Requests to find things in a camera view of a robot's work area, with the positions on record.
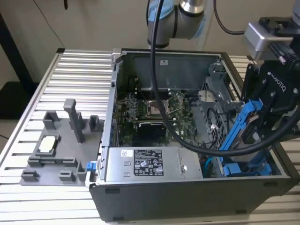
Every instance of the label sticker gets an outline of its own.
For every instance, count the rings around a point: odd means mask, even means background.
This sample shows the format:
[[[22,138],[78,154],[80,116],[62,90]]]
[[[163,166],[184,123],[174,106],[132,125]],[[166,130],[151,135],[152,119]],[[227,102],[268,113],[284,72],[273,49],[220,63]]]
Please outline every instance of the label sticker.
[[[135,150],[135,176],[163,176],[164,165],[161,150]]]
[[[133,156],[133,150],[122,149],[121,150],[121,156],[122,157],[132,157]]]
[[[168,65],[168,60],[161,60],[160,65],[161,66],[167,66]]]

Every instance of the black cable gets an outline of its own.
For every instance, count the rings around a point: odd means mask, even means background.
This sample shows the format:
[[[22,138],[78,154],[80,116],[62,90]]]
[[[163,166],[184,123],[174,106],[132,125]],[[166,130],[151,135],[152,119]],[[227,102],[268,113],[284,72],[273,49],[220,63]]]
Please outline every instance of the black cable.
[[[211,149],[218,141],[218,132],[216,130],[213,130],[216,133],[215,140],[212,142],[211,146],[208,149]]]
[[[226,114],[226,126],[227,126],[227,132],[229,133],[229,130],[230,130],[230,126],[229,126],[229,111],[226,111],[226,112],[217,112],[213,108],[208,108],[207,114],[206,114],[207,118],[210,117],[210,111],[212,111],[215,115],[224,115],[224,114]]]
[[[189,149],[198,154],[218,156],[218,157],[243,156],[243,155],[248,155],[248,154],[260,151],[266,147],[273,145],[274,143],[277,143],[278,140],[282,136],[284,136],[289,129],[291,129],[296,123],[298,123],[298,121],[300,120],[300,105],[298,105],[296,112],[290,117],[290,119],[282,127],[280,127],[278,130],[276,130],[272,136],[269,136],[268,138],[262,140],[259,143],[252,144],[252,145],[244,147],[244,148],[233,149],[230,151],[228,149],[222,150],[222,151],[218,151],[216,149],[208,150],[208,149],[196,147],[196,146],[182,140],[180,138],[180,136],[176,134],[171,123],[169,122],[168,117],[166,116],[166,113],[165,113],[165,107],[162,104],[160,97],[159,97],[159,93],[158,93],[158,83],[157,83],[156,70],[155,70],[156,69],[155,46],[156,46],[156,38],[157,38],[157,32],[158,32],[159,17],[160,17],[163,3],[164,3],[164,0],[158,0],[157,11],[155,13],[155,19],[154,19],[153,30],[152,30],[152,39],[151,39],[152,41],[151,41],[151,49],[150,49],[151,80],[152,80],[155,100],[157,102],[157,107],[160,111],[162,119],[165,122],[165,125],[168,128],[171,135],[173,136],[173,138],[179,144],[181,144],[186,149]]]
[[[57,39],[60,41],[61,45],[65,48],[64,44],[62,43],[61,39],[58,37],[58,35],[55,33],[55,31],[53,30],[53,28],[50,26],[48,20],[46,19],[44,13],[42,12],[41,8],[38,6],[37,2],[35,0],[33,0],[34,4],[36,4],[37,8],[39,9],[39,11],[41,12],[41,14],[43,15],[44,19],[46,20],[48,26],[50,27],[50,29],[53,31],[53,33],[55,34],[55,36],[57,37]]]
[[[231,34],[231,35],[243,35],[245,32],[244,31],[232,31],[232,30],[228,30],[221,22],[220,17],[218,15],[217,12],[217,1],[214,0],[214,13],[217,19],[218,24],[220,25],[220,27],[222,28],[223,31],[225,31],[225,33],[227,34]]]
[[[5,137],[5,136],[3,136],[3,135],[0,135],[0,137],[3,137],[3,138],[5,138],[5,139],[9,139],[8,137]]]
[[[148,16],[149,16],[149,4],[150,4],[150,0],[148,0],[147,3],[147,8],[146,8],[146,22],[147,22],[147,26],[148,26]]]

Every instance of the power supply label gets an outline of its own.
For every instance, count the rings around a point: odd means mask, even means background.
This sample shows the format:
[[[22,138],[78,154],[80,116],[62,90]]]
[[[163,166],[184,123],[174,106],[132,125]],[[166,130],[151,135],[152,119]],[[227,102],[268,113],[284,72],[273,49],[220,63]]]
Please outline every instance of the power supply label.
[[[135,176],[163,176],[161,150],[135,150]]]

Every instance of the slotted aluminum surface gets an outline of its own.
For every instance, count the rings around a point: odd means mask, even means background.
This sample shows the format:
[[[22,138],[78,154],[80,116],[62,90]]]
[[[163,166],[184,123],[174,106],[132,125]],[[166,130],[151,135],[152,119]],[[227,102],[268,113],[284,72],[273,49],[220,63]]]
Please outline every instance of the slotted aluminum surface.
[[[235,67],[245,76],[249,61],[232,56]],[[65,51],[55,56],[28,110],[0,155],[0,222],[4,224],[105,224],[99,218],[86,187],[20,186],[19,180],[44,125],[46,110],[57,110],[66,98],[77,100],[83,117],[97,114],[104,119],[111,76],[110,52]],[[300,172],[300,139],[282,143]],[[206,217],[137,221],[138,224],[300,224],[300,186],[288,194],[268,199],[250,216]]]

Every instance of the motherboard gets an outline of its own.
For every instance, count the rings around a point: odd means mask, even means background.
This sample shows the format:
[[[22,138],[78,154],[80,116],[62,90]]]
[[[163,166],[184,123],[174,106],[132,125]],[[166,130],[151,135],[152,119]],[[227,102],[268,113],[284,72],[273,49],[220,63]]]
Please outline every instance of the motherboard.
[[[179,146],[167,130],[157,103],[138,90],[118,101],[119,145],[122,147]],[[189,98],[184,91],[169,91],[162,100],[165,112],[175,132],[185,141],[198,144],[197,129]]]

